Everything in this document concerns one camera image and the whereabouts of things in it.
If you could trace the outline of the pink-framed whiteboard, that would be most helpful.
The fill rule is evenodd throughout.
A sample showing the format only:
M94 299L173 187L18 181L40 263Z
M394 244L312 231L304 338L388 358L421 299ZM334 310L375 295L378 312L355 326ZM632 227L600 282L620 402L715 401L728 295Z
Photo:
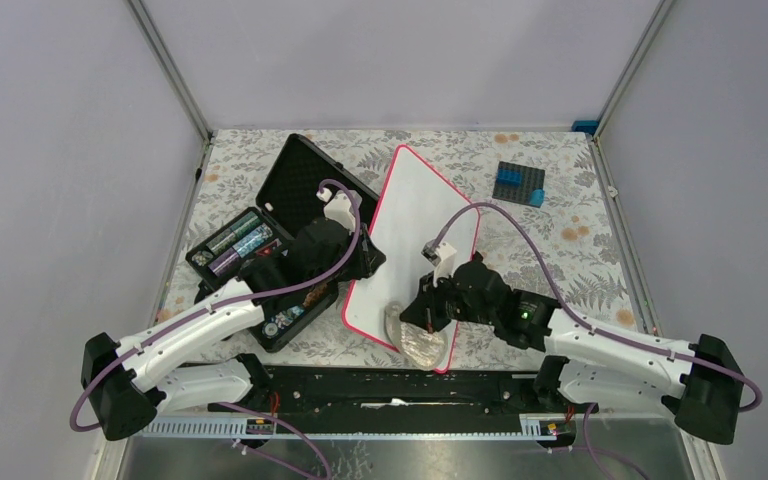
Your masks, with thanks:
M384 309L410 304L419 280L434 266L422 255L425 245L470 200L408 145L396 148L369 227L371 241L386 256L368 279L353 281L342 309L351 331L391 350Z

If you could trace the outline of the glittery silver eraser pad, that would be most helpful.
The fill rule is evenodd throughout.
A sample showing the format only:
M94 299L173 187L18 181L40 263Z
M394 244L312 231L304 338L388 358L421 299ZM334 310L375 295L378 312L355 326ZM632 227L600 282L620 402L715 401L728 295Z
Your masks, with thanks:
M403 322L403 307L391 302L383 309L384 328L389 342L415 368L425 371L436 369L448 351L445 332L428 333L416 325Z

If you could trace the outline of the grey lego plate blue bricks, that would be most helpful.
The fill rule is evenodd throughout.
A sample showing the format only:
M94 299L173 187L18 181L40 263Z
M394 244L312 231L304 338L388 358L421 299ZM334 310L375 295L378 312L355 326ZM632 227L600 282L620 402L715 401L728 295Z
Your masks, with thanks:
M541 208L545 201L543 169L501 161L497 165L492 197L518 205Z

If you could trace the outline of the blue corner block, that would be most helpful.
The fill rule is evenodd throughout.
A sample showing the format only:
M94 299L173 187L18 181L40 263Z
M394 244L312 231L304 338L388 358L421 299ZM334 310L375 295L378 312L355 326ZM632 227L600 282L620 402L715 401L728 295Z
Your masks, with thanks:
M594 136L599 126L600 122L598 120L576 120L572 123L570 131Z

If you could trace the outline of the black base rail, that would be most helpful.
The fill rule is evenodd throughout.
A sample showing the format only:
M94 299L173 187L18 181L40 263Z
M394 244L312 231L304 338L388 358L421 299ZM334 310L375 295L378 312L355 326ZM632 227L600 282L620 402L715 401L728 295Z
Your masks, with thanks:
M586 410L535 372L261 366L239 406L306 434L507 434L528 414L570 421Z

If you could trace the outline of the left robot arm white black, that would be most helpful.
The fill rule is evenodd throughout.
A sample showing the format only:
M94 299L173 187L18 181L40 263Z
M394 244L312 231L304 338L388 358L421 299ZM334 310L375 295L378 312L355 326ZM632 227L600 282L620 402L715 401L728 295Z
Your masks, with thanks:
M366 279L385 263L365 225L348 230L320 218L284 246L243 261L217 289L160 327L84 345L83 393L70 415L76 432L99 429L109 441L128 438L164 410L237 402L256 411L269 401L267 380L240 360L189 367L189 357L239 331L304 303L323 285Z

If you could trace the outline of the floral table cloth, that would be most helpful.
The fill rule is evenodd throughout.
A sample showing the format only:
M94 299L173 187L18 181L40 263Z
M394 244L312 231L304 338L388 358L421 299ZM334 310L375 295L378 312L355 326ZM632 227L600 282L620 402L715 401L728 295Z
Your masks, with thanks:
M472 201L499 204L537 244L563 298L584 315L631 330L637 320L624 276L619 242L612 231L604 195L581 133L306 130L300 132L370 187L380 192L396 147L412 147ZM200 278L185 253L244 209L253 206L267 173L290 131L219 130L203 169L203 180L184 234L176 268L167 282L155 323L171 319L194 303ZM545 170L547 198L530 208L491 198L499 162ZM506 283L543 295L552 291L530 249L498 213L481 210L477 249ZM342 323L345 298L326 309L286 347L265 353L248 332L197 353L213 363L238 353L256 353L268 364L406 368L401 355L350 331ZM542 354L508 346L489 327L458 327L451 367L477 370L532 370Z

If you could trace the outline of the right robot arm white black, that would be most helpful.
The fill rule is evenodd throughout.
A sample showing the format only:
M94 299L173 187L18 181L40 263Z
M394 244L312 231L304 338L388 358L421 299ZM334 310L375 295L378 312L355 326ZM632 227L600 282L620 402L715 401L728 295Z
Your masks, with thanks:
M389 322L415 365L438 353L454 322L487 325L506 344L543 353L526 396L543 410L651 413L702 440L734 441L741 371L716 337L688 342L622 332L556 299L510 287L479 258L449 276L421 277L414 300Z

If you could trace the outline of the black open carrying case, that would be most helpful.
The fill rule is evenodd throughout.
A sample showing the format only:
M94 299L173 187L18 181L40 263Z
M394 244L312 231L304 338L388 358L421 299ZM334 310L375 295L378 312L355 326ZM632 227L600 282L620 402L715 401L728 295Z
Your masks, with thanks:
M186 254L187 263L201 278L195 299L202 301L236 278L256 292L309 280L292 274L284 257L304 227L325 218L316 193L327 179L360 194L361 223L369 231L377 194L312 141L291 134L258 192L255 206L243 210ZM265 351L280 351L337 300L339 283L350 280L359 279L331 276L298 293L259 300L265 320L251 328L251 334Z

